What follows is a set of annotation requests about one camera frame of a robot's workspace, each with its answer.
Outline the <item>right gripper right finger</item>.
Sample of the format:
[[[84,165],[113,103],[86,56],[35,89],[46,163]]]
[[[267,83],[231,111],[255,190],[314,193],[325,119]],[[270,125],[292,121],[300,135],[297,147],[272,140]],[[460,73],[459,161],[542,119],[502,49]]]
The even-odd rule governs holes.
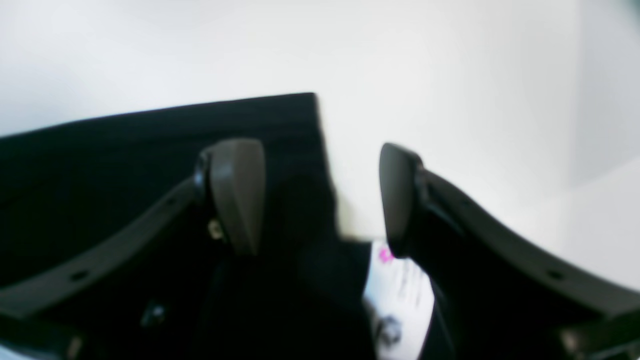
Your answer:
[[[404,146],[382,146],[379,184],[388,246],[429,276],[455,360],[639,358],[638,291],[525,240]]]

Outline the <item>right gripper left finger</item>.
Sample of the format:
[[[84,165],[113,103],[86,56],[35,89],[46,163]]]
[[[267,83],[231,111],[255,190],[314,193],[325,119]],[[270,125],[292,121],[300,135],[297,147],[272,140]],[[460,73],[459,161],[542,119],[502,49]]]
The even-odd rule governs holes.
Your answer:
[[[238,255],[258,253],[266,195],[266,158],[257,139],[232,138],[199,153],[194,175],[96,246],[1,289],[1,313],[23,319],[62,303],[139,255],[190,207],[211,209],[217,230]]]

